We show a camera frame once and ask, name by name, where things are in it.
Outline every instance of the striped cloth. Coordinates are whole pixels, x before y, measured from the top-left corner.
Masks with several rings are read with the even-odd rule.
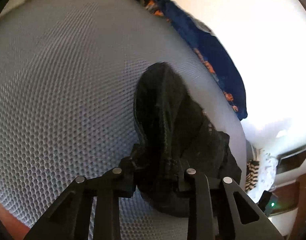
[[[258,182],[260,162],[250,160],[247,162],[245,191],[248,192],[255,188]]]

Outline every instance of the gray mesh surface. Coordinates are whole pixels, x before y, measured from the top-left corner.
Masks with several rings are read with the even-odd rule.
[[[164,19],[133,0],[32,0],[2,17],[4,207],[31,227],[76,176],[100,176],[129,155],[138,140],[136,82],[162,61],[188,81],[203,78],[217,95],[213,104],[221,102],[235,133],[243,134],[197,56]],[[237,148],[231,150],[236,157]],[[123,239],[186,239],[187,219],[153,210],[139,192],[120,199],[120,224]]]

